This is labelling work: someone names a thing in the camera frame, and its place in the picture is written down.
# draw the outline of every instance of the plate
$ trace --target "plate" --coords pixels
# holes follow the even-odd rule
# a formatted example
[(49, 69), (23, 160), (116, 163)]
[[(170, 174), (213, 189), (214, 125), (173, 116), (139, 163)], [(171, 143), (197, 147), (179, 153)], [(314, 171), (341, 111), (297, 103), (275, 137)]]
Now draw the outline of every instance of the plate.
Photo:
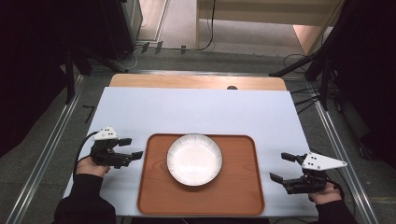
[(170, 146), (166, 158), (169, 172), (181, 184), (201, 186), (213, 180), (222, 165), (219, 146), (206, 135), (191, 133)]

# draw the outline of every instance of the person's arm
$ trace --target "person's arm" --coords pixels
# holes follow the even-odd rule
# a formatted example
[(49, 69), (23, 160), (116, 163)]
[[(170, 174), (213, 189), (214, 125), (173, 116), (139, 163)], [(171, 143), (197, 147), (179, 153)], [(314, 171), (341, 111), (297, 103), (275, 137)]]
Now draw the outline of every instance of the person's arm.
[(310, 193), (318, 209), (319, 224), (354, 224), (358, 223), (349, 212), (347, 205), (340, 196), (340, 190), (327, 183), (323, 191)]
[(108, 166), (96, 165), (91, 157), (78, 163), (70, 195), (55, 211), (54, 223), (116, 223), (116, 211), (99, 195)]

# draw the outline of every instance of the brown tray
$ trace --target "brown tray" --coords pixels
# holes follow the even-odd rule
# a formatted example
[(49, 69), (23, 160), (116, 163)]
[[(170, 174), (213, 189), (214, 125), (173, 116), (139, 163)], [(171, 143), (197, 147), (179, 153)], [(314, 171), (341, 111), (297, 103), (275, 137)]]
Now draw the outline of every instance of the brown tray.
[(223, 164), (211, 182), (189, 187), (169, 173), (166, 155), (182, 134), (158, 133), (147, 144), (137, 208), (145, 215), (257, 216), (264, 209), (254, 141), (245, 135), (208, 135)]

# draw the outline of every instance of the table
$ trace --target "table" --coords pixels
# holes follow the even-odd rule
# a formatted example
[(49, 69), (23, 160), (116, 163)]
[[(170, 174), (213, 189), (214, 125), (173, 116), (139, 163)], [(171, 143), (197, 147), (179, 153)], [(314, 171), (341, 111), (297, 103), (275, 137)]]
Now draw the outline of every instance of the table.
[[(230, 85), (238, 91), (225, 90)], [(113, 126), (120, 138), (134, 139), (129, 147), (115, 148), (120, 153), (144, 150), (155, 133), (248, 135), (256, 144), (266, 204), (260, 216), (317, 215), (307, 195), (288, 195), (269, 177), (270, 172), (299, 177), (298, 164), (281, 160), (280, 153), (309, 151), (290, 93), (280, 78), (115, 75), (104, 90), (89, 133), (106, 126)], [(91, 145), (86, 143), (80, 157), (89, 154)], [(101, 196), (116, 207), (118, 216), (143, 216), (136, 208), (142, 167), (143, 160), (133, 161), (106, 175)], [(64, 196), (72, 184), (70, 178)]]
[[(211, 19), (213, 0), (197, 0), (199, 20)], [(335, 25), (344, 0), (217, 0), (215, 20), (292, 24), (305, 55), (309, 55), (329, 26)]]

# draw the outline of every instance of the black sleeve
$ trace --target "black sleeve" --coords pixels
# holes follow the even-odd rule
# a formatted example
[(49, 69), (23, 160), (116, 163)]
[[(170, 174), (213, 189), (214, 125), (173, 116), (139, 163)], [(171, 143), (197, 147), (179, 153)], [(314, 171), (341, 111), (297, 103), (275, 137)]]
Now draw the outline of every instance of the black sleeve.
[(56, 208), (54, 223), (116, 223), (114, 206), (99, 196), (102, 182), (100, 176), (76, 175), (70, 195)]
[(358, 224), (344, 201), (319, 204), (317, 209), (319, 224)]

